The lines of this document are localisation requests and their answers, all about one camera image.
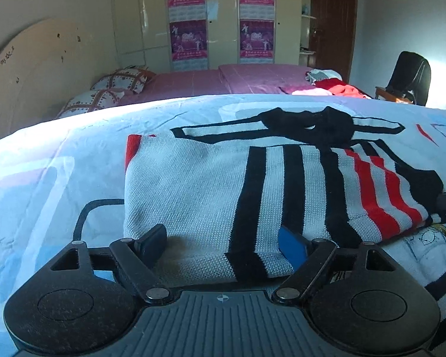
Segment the white red black striped sweater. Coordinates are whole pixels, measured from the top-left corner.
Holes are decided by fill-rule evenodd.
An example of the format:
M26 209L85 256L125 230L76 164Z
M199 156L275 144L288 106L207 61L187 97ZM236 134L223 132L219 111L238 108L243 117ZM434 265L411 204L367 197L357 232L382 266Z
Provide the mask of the white red black striped sweater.
M441 130L325 107L132 134L124 232L165 226L157 271L173 286L288 275L281 227L356 248L433 219L446 192Z

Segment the light blue patterned bedsheet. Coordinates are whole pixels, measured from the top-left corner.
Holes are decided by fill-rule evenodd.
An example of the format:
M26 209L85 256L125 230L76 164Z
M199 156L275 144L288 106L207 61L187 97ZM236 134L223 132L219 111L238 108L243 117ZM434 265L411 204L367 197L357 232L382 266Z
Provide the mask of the light blue patterned bedsheet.
M446 356L441 211L356 248L308 239L296 272L263 281L173 286L157 271L169 236L149 269L125 235L130 135L325 107L446 140L446 110L269 94L114 107L0 140L0 356Z

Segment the wooden chair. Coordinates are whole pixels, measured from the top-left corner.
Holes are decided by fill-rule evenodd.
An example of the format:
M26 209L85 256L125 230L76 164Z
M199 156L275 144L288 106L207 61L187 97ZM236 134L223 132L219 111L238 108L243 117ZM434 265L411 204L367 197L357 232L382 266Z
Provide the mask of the wooden chair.
M412 104L412 101L410 101L409 99L396 96L395 94L390 93L386 91L383 87L379 86L376 86L375 99L394 103Z

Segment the near patterned pillow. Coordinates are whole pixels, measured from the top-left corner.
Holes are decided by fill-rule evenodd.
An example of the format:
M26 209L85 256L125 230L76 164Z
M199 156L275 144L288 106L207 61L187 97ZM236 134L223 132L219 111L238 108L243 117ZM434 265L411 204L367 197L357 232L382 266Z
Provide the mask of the near patterned pillow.
M131 90L111 88L90 90L70 99L57 115L57 119L73 115L87 114L89 112L117 107L124 97L133 95Z

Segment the patterned pillow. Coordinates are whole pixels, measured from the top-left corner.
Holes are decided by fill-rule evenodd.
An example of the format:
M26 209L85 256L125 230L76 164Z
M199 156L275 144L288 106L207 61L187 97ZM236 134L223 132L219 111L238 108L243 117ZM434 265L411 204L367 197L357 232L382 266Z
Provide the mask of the patterned pillow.
M123 89L139 94L146 88L146 84L156 77L148 68L143 66L129 66L102 76L92 87L92 90Z
M57 115L57 119L73 115L87 114L89 112L117 107L124 97L133 95L131 90L111 88L90 90L70 99Z

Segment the white pink folded garment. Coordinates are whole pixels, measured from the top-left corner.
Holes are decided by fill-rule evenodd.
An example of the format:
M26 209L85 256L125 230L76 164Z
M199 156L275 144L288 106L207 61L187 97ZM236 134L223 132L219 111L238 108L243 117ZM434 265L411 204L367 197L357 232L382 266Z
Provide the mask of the white pink folded garment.
M325 89L314 85L285 85L279 88L283 93L292 96L332 96L333 94Z

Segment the red garment on bed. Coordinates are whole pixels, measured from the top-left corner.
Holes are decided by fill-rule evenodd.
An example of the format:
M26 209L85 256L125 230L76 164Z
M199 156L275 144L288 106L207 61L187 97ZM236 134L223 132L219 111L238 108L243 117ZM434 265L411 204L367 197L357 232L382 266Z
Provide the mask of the red garment on bed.
M339 79L331 78L315 82L317 88L327 90L334 96L347 97L347 98L362 98L369 99L365 93L360 91L353 85L349 85Z

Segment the far patterned pillow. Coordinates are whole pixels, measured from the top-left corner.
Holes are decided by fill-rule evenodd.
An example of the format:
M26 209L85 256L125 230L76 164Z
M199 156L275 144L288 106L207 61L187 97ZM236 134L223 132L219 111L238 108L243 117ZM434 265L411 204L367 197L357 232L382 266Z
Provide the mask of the far patterned pillow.
M148 68L143 66L129 66L102 76L92 87L92 90L123 89L139 94L146 88L146 84L156 77Z

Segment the grey white folded garment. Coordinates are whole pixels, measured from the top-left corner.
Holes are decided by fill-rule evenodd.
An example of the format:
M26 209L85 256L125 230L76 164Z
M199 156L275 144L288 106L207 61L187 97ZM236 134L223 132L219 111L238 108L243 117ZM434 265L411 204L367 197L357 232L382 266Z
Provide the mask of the grey white folded garment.
M316 82L328 79L338 79L341 81L342 76L332 69L314 68L306 73L306 80L312 85L314 85Z

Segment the pink bed cover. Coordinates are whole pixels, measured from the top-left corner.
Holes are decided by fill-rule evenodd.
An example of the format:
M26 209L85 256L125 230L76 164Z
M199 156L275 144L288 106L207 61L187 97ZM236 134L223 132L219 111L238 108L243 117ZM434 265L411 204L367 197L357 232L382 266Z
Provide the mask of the pink bed cover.
M216 69L160 73L139 94L124 97L121 105L174 98L220 94L286 94L285 85L312 85L306 80L311 69L298 65L221 65Z

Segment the round cream wooden board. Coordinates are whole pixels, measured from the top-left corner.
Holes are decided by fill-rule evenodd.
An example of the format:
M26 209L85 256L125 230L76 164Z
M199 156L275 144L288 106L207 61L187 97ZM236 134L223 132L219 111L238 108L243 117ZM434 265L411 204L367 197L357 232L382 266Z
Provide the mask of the round cream wooden board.
M55 118L116 65L112 18L48 18L27 27L0 53L0 139Z

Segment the lower left pink poster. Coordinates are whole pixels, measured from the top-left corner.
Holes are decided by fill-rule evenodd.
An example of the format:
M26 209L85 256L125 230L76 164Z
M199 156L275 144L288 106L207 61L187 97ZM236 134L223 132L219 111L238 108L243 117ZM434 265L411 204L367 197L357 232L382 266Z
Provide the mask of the lower left pink poster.
M171 63L175 72L208 69L207 22L170 23Z

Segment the lower right pink poster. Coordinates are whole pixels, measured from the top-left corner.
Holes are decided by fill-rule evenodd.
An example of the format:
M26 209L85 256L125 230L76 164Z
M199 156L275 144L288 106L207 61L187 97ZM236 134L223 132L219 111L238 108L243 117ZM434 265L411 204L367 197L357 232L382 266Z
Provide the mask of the lower right pink poster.
M240 20L239 63L273 64L275 26L270 20Z

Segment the cream wardrobe with doors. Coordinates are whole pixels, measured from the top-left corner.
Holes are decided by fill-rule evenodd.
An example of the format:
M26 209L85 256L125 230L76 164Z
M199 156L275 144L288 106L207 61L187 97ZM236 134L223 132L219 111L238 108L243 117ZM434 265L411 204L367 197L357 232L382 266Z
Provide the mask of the cream wardrobe with doors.
M174 72L167 0L112 0L121 66L143 65ZM303 0L275 0L274 63L300 63ZM206 0L208 69L239 63L239 0Z

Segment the brown wooden door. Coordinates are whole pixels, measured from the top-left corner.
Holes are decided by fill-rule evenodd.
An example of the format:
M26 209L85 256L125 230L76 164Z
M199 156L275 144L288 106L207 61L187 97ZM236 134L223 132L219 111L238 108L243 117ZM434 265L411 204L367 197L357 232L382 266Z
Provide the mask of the brown wooden door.
M311 0L309 47L315 52L312 66L332 69L347 82L350 78L356 33L358 0Z

